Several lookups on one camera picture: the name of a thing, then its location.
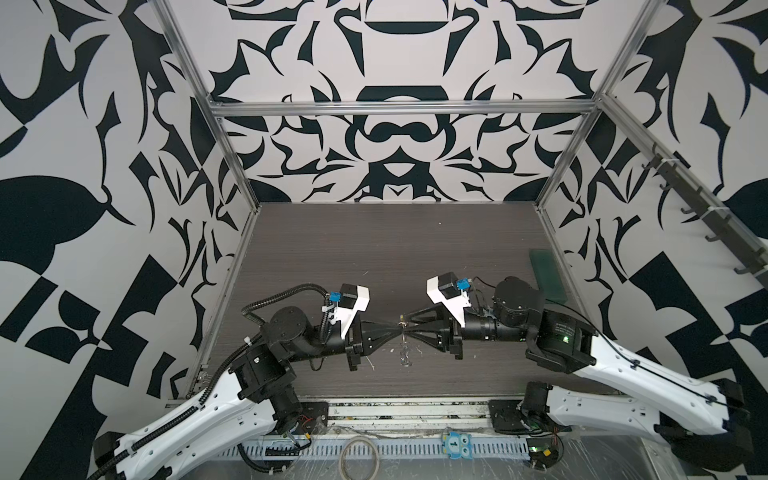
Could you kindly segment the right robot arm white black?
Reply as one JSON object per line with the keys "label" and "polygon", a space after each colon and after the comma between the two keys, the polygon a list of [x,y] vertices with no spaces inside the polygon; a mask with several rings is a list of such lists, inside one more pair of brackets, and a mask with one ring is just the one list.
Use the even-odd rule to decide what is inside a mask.
{"label": "right robot arm white black", "polygon": [[728,472],[754,455],[740,385],[696,380],[632,353],[588,320],[546,308],[542,292],[517,277],[495,287],[489,306],[473,306],[472,283],[452,274],[427,283],[432,306],[402,317],[403,334],[463,356],[466,341],[517,342],[538,366],[591,380],[614,394],[587,394],[547,382],[527,384],[510,413],[493,417],[499,433],[551,434],[574,426],[629,434],[666,445],[678,459]]}

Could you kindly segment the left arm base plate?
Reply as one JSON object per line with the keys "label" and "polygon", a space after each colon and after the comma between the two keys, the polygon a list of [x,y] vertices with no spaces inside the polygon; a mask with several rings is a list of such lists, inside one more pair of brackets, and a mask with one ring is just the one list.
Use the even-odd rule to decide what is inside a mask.
{"label": "left arm base plate", "polygon": [[276,421],[273,435],[291,433],[312,433],[324,426],[329,414],[327,401],[302,401],[300,404],[277,406],[273,418]]}

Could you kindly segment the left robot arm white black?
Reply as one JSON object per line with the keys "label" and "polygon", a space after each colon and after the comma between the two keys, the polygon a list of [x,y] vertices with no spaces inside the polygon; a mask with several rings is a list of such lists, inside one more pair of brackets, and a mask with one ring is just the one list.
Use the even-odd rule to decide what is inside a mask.
{"label": "left robot arm white black", "polygon": [[355,317],[344,338],[324,339],[295,306],[278,310],[238,347],[208,386],[137,431],[107,432],[93,445],[94,479],[180,479],[246,440],[294,429],[302,405],[293,362],[344,354],[353,367],[401,328]]}

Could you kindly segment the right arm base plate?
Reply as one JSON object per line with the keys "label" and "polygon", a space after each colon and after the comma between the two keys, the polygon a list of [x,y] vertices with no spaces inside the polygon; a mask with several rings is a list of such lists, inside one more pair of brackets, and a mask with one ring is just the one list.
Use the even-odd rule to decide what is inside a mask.
{"label": "right arm base plate", "polygon": [[488,401],[489,418],[496,433],[529,435],[541,431],[536,422],[523,414],[519,408],[520,403],[520,400],[492,399]]}

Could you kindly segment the metal keyring with keys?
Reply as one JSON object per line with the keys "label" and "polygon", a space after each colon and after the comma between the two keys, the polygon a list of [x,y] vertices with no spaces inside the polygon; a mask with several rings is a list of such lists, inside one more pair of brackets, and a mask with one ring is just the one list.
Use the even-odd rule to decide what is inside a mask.
{"label": "metal keyring with keys", "polygon": [[400,363],[403,367],[409,368],[413,365],[413,362],[410,358],[411,348],[410,348],[410,345],[408,344],[407,337],[405,334],[407,322],[405,321],[403,316],[400,316],[398,325],[401,328]]}

